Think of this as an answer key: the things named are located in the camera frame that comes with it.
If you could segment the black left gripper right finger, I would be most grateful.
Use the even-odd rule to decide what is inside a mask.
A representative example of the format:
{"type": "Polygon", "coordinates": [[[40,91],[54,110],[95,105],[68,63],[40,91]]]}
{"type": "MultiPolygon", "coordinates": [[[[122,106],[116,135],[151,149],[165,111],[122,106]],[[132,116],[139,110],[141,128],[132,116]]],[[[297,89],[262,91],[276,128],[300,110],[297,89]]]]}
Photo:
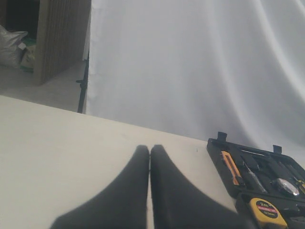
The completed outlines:
{"type": "Polygon", "coordinates": [[[251,229],[251,222],[193,185],[162,145],[151,149],[151,195],[156,229],[251,229]]]}

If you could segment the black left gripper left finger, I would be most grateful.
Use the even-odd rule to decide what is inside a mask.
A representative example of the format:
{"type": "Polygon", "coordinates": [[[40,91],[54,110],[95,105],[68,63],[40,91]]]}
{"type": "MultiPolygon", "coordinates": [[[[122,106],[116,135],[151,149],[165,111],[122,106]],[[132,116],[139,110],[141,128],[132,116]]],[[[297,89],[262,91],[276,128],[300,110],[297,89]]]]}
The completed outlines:
{"type": "Polygon", "coordinates": [[[98,195],[59,216],[53,229],[145,229],[150,154],[138,145],[121,173],[98,195]]]}

